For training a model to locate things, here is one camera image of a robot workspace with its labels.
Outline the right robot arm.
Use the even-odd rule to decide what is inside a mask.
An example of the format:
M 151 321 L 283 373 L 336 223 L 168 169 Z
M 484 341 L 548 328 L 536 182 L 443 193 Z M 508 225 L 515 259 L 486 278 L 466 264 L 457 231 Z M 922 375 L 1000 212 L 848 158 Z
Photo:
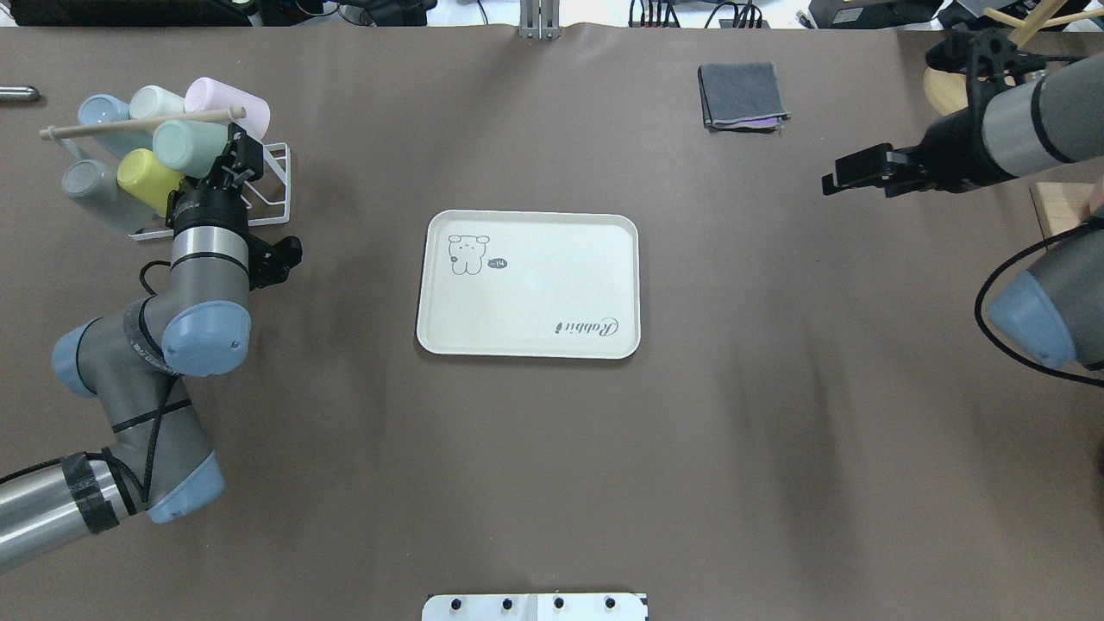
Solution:
M 1101 56 L 1009 84 L 1040 57 L 999 67 L 994 53 L 963 62 L 967 103 L 907 147 L 875 144 L 825 173 L 826 196 L 872 187 L 888 198 L 963 194 L 1101 157 Z M 1038 373 L 1101 386 L 1101 207 L 1022 248 L 981 281 L 973 316 L 987 341 Z

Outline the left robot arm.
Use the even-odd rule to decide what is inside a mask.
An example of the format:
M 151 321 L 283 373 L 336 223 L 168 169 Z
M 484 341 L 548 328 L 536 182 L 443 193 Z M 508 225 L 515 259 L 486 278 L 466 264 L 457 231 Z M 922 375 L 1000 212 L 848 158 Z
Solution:
M 71 392 L 97 398 L 115 441 L 3 477 L 3 571 L 145 514 L 164 524 L 223 492 L 216 452 L 185 377 L 221 376 L 245 361 L 248 294 L 287 278 L 285 262 L 253 236 L 243 186 L 263 177 L 263 146 L 237 123 L 200 179 L 168 196 L 169 282 L 125 310 L 84 323 L 56 343 L 52 364 Z

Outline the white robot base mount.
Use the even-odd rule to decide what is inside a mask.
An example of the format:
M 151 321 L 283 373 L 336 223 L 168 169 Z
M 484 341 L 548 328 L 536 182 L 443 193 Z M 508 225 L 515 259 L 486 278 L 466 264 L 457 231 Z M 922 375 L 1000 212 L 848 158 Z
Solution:
M 646 594 L 478 593 L 431 596 L 422 620 L 648 620 Z

